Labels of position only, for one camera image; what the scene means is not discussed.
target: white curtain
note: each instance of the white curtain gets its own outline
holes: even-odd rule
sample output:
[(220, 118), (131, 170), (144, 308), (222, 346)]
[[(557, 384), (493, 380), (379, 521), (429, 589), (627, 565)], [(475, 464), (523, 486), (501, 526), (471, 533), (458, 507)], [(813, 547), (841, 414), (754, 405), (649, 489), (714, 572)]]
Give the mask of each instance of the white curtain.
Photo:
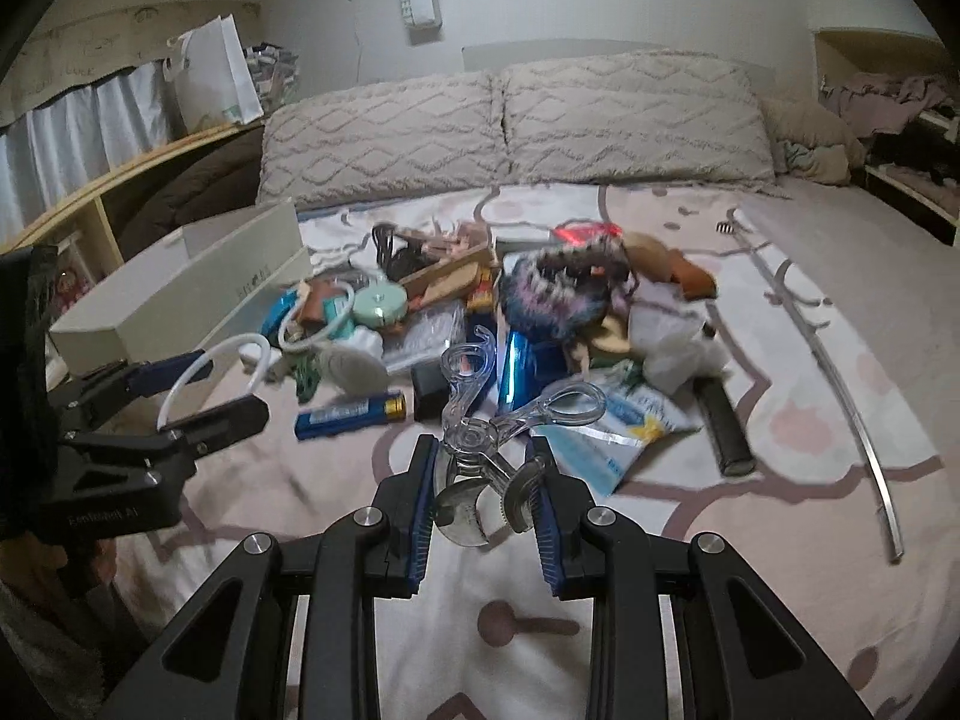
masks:
[(160, 62), (70, 90), (0, 133), (0, 241), (72, 191), (181, 135)]

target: mattress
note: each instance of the mattress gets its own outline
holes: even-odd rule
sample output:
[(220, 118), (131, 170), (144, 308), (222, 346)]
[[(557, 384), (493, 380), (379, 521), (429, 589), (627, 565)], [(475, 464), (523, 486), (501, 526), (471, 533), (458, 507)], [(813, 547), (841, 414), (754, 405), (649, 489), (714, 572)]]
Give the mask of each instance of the mattress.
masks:
[[(932, 416), (931, 402), (956, 397), (957, 379), (951, 390), (933, 370), (942, 365), (944, 376), (956, 370), (955, 350), (948, 359), (949, 351), (938, 346), (945, 341), (925, 325), (931, 314), (923, 312), (909, 256), (901, 263), (880, 245), (877, 229), (890, 235), (898, 229), (877, 210), (882, 204), (874, 201), (875, 208), (870, 196), (853, 190), (800, 181), (784, 186), (794, 199), (562, 184), (460, 191), (337, 209), (306, 221), (301, 233), (319, 265), (347, 257), (368, 265), (374, 261), (368, 231), (378, 221), (452, 229), (460, 220), (478, 220), (495, 235), (536, 237), (571, 220), (608, 220), (658, 235), (712, 271), (719, 296), (703, 307), (704, 315), (733, 356), (728, 392), (760, 471), (725, 480), (702, 431), (653, 447), (603, 503), (648, 533), (685, 541), (702, 531), (721, 533), (876, 716), (906, 717), (960, 635), (960, 517), (950, 484), (956, 456), (944, 455), (955, 450), (957, 429)], [(716, 232), (717, 220), (741, 206), (757, 230), (754, 244), (819, 327), (866, 419), (904, 528), (899, 565), (887, 560), (875, 493), (808, 348), (747, 254)], [(860, 206), (880, 213), (880, 227), (854, 224)], [(923, 242), (898, 242), (926, 252)], [(895, 276), (898, 263), (902, 272)], [(937, 322), (942, 319), (938, 314)], [(904, 347), (911, 338), (925, 349)], [(921, 359), (939, 351), (945, 356), (929, 365)], [(927, 374), (933, 395), (923, 391)], [(211, 403), (237, 395), (244, 383), (234, 368)], [(184, 490), (181, 525), (121, 541), (118, 586), (147, 626), (168, 621), (248, 533), (288, 539), (323, 531), (368, 505), (381, 480), (405, 470), (422, 432), (439, 432), (408, 421), (297, 443), (293, 383), (264, 386), (259, 394), (270, 405), (270, 424), (200, 463)], [(322, 386), (313, 405), (334, 395)], [(696, 418), (690, 404), (680, 405)], [(483, 413), (493, 406), (485, 404)], [(514, 449), (505, 453), (508, 459), (522, 452)], [(293, 716), (304, 613), (301, 599), (289, 670)], [(541, 632), (498, 635), (496, 626), (510, 628), (511, 613), (546, 624)], [(434, 533), (419, 595), (376, 602), (383, 717), (583, 717), (590, 618), (589, 602), (551, 597), (532, 533), (511, 535), (504, 527), (483, 549), (457, 547)], [(680, 717), (668, 613), (664, 638), (671, 712)]]

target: pile of items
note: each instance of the pile of items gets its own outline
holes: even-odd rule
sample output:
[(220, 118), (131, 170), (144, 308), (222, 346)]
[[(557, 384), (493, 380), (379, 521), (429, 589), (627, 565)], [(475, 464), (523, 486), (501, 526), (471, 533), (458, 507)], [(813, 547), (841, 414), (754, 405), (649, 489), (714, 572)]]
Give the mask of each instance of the pile of items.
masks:
[[(405, 419), (406, 399), (392, 387), (400, 375), (413, 384), (414, 418), (440, 420), (452, 383), (443, 353), (495, 338), (499, 308), (508, 331), (498, 413), (566, 380), (587, 380), (606, 397), (606, 413), (589, 427), (536, 429), (597, 493), (613, 493), (654, 440), (695, 429), (670, 400), (688, 382), (712, 435), (737, 434), (736, 442), (715, 442), (721, 469), (739, 475), (754, 467), (723, 389), (726, 350), (696, 307), (716, 297), (716, 282), (678, 250), (611, 224), (558, 228), (546, 245), (519, 247), (493, 242), (486, 225), (474, 223), (451, 235), (378, 224), (371, 237), (377, 271), (318, 274), (286, 293), (263, 324), (270, 376), (293, 376), (301, 405), (320, 380), (360, 398), (302, 413), (298, 439)], [(241, 349), (251, 368), (261, 353), (255, 344)], [(471, 364), (464, 356), (462, 365)]]

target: headboard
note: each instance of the headboard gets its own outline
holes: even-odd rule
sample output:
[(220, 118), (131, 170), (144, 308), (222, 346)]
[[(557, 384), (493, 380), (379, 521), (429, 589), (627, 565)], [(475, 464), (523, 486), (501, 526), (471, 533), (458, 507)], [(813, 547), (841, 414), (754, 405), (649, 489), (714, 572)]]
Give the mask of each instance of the headboard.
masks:
[[(536, 62), (541, 59), (570, 59), (578, 56), (597, 56), (605, 53), (627, 53), (638, 50), (665, 49), (656, 43), (633, 43), (627, 40), (593, 40), (590, 38), (553, 38), (520, 40), (513, 43), (488, 43), (464, 47), (464, 70), (501, 71), (508, 65)], [(762, 65), (752, 65), (731, 59), (741, 66), (758, 94), (770, 93), (776, 87), (776, 71)]]

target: green round object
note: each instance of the green round object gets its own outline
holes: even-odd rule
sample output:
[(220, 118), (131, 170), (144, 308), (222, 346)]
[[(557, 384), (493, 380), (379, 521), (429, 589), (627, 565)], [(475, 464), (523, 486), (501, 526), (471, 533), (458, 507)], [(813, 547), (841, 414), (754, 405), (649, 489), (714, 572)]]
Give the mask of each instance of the green round object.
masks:
[(353, 303), (353, 318), (366, 327), (386, 327), (406, 316), (407, 290), (389, 281), (359, 290)]

